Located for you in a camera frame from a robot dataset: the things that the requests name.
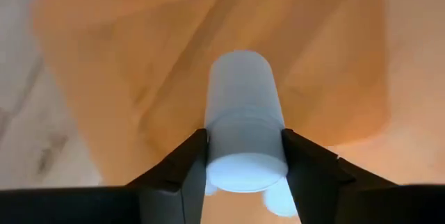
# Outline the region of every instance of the translucent cylinder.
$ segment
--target translucent cylinder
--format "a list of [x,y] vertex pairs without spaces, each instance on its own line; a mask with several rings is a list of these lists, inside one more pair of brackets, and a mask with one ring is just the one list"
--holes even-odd
[[205,127],[207,178],[219,189],[263,191],[287,174],[284,120],[270,65],[253,51],[233,51],[212,66]]

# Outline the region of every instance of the white floor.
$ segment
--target white floor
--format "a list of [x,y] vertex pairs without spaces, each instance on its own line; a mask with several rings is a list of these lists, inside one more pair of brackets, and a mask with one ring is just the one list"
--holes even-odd
[[32,1],[0,0],[0,189],[98,185],[31,34]]

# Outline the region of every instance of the wood grain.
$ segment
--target wood grain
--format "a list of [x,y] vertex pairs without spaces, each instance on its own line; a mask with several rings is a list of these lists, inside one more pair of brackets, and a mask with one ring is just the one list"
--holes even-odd
[[[38,0],[35,31],[107,184],[127,183],[202,127],[209,68],[234,49],[265,56],[287,127],[321,145],[387,120],[382,0],[139,0],[119,11],[96,1],[97,15],[92,1]],[[295,220],[269,214],[258,195],[221,193],[206,199],[203,221]]]

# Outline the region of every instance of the wooden surface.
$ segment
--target wooden surface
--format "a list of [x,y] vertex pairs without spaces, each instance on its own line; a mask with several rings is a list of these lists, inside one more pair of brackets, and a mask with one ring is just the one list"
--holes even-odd
[[[37,0],[35,31],[105,182],[125,184],[202,127],[209,67],[234,49],[270,62],[287,127],[326,146],[378,133],[384,16],[383,0]],[[203,220],[295,222],[228,193]]]

